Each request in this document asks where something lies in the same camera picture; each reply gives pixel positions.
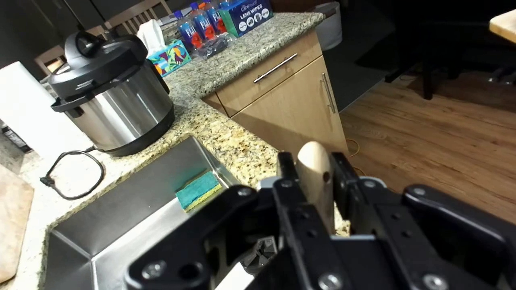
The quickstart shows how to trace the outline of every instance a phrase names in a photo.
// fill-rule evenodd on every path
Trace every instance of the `fiji water bottle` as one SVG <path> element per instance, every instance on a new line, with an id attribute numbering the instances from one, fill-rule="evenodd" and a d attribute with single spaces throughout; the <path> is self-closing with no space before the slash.
<path id="1" fill-rule="evenodd" d="M 197 32 L 195 24 L 188 18 L 185 18 L 181 11 L 174 12 L 174 15 L 178 19 L 178 30 L 185 39 L 185 46 L 188 49 L 200 48 L 202 46 L 202 38 Z"/>
<path id="2" fill-rule="evenodd" d="M 216 37 L 215 29 L 213 25 L 209 22 L 209 17 L 204 10 L 199 9 L 199 4 L 197 2 L 193 2 L 190 4 L 192 8 L 192 12 L 190 13 L 190 17 L 195 22 L 197 26 L 197 31 L 201 34 L 204 39 L 213 39 Z"/>
<path id="3" fill-rule="evenodd" d="M 226 9 L 231 5 L 231 0 L 220 0 L 219 8 Z"/>
<path id="4" fill-rule="evenodd" d="M 215 28 L 215 31 L 217 33 L 224 33 L 227 32 L 227 29 L 225 28 L 224 21 L 220 17 L 219 12 L 215 7 L 213 7 L 210 0 L 204 0 L 204 3 L 206 4 L 204 6 L 204 10 L 206 10 L 206 13 L 208 14 L 209 21 Z"/>

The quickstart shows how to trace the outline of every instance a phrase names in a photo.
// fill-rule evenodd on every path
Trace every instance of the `granite countertop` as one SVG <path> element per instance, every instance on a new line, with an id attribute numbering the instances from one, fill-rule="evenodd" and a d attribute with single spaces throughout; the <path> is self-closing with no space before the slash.
<path id="1" fill-rule="evenodd" d="M 106 176 L 93 193 L 82 199 L 67 201 L 43 186 L 39 177 L 46 174 L 53 160 L 27 155 L 20 176 L 35 188 L 35 195 L 17 275 L 0 284 L 0 290 L 43 288 L 51 229 L 189 136 L 195 136 L 243 184 L 254 186 L 259 180 L 276 175 L 277 150 L 200 99 L 315 27 L 323 18 L 318 13 L 277 13 L 226 51 L 207 61 L 196 59 L 165 77 L 176 115 L 170 130 L 131 156 L 92 152 L 104 165 Z M 69 156 L 52 175 L 63 194 L 73 196 L 95 183 L 99 172 L 97 165 L 86 157 Z"/>

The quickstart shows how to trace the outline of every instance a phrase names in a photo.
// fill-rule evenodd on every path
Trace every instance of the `paper towel roll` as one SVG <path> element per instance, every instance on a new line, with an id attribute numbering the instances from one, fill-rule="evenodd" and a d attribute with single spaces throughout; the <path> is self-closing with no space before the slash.
<path id="1" fill-rule="evenodd" d="M 0 119 L 42 158 L 92 146 L 65 114 L 50 108 L 54 101 L 19 61 L 0 69 Z"/>

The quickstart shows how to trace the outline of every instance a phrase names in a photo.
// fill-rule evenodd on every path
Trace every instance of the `white trash can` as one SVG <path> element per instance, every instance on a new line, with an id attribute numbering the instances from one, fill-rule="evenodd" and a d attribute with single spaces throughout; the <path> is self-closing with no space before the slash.
<path id="1" fill-rule="evenodd" d="M 335 14 L 326 18 L 315 30 L 323 51 L 332 49 L 342 42 L 341 5 L 339 2 L 330 2 L 317 5 L 313 12 Z"/>

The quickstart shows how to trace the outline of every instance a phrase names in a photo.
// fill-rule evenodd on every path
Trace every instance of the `kitchen sink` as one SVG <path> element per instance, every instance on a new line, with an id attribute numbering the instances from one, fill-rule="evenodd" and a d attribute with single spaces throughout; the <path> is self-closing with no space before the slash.
<path id="1" fill-rule="evenodd" d="M 125 289 L 129 264 L 183 223 L 175 193 L 211 171 L 223 189 L 239 182 L 189 137 L 50 233 L 46 290 Z"/>

